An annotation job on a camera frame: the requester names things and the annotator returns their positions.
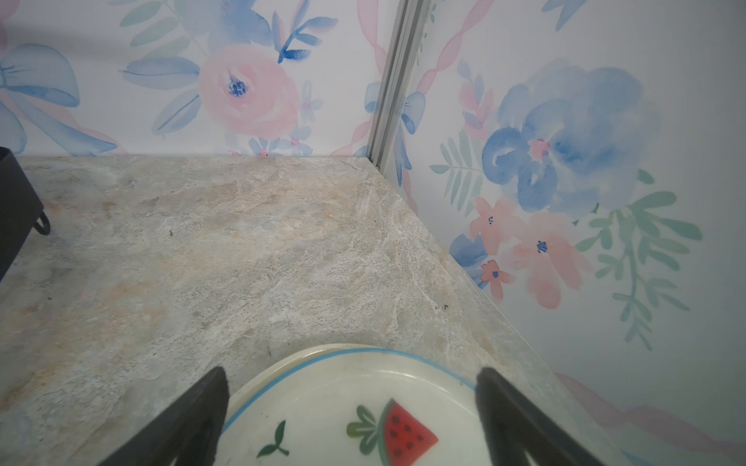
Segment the black wire dish rack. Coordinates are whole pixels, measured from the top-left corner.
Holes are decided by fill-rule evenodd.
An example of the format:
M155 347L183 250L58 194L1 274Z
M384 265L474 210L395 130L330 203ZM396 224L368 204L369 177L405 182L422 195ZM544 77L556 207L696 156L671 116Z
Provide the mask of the black wire dish rack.
M4 278L32 229L51 233L44 206L13 152L1 148L1 278Z

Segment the white floral plate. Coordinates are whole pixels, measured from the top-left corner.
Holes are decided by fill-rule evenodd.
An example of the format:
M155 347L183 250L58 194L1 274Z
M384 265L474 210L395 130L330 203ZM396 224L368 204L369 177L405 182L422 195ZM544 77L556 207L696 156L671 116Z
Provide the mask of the white floral plate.
M325 345L229 400L218 465L488 465L472 383L419 356Z

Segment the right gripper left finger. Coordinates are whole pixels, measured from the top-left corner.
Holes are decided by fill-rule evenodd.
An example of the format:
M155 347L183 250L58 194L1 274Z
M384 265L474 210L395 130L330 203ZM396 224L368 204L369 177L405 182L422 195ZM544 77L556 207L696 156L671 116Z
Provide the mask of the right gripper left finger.
M212 465L229 400L227 373L215 367L103 465Z

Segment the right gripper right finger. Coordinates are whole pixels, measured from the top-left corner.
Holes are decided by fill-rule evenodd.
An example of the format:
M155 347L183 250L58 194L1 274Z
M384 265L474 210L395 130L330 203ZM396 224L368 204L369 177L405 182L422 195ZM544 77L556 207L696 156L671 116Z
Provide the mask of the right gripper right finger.
M476 407L493 465L602 464L493 368L478 374Z

